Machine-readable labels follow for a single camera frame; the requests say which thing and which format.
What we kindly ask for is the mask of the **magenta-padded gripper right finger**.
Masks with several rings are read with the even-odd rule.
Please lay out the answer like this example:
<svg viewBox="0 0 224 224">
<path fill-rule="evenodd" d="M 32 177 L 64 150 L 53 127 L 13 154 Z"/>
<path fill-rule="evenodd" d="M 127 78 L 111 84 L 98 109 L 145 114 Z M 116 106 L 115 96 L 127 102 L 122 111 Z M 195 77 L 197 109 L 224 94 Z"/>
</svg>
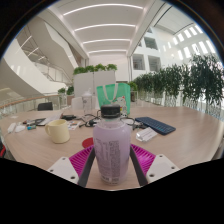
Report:
<svg viewBox="0 0 224 224">
<path fill-rule="evenodd" d="M 130 147 L 130 157 L 140 186 L 145 186 L 179 170 L 165 155 L 154 155 L 134 144 Z"/>
</svg>

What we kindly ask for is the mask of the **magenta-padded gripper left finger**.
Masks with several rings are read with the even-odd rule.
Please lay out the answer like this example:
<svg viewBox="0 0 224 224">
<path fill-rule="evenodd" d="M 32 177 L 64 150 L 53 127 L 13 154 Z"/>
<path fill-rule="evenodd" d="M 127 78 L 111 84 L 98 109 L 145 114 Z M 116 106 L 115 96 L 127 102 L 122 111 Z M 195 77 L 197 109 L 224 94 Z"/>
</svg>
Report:
<svg viewBox="0 0 224 224">
<path fill-rule="evenodd" d="M 94 159 L 94 148 L 89 146 L 71 157 L 61 157 L 48 169 L 48 172 L 85 187 Z"/>
</svg>

